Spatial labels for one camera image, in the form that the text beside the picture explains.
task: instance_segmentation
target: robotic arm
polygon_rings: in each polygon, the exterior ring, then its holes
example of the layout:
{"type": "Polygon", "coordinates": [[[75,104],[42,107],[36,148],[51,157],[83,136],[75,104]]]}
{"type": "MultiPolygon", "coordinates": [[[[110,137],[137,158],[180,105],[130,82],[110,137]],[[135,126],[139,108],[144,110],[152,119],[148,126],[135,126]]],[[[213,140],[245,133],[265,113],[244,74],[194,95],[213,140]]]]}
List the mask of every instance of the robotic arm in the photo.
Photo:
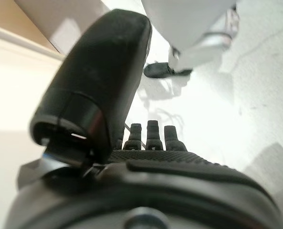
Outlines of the robotic arm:
{"type": "Polygon", "coordinates": [[[221,56],[239,30],[236,0],[142,0],[147,16],[169,42],[168,63],[154,63],[145,75],[189,75],[193,68],[221,56]]]}

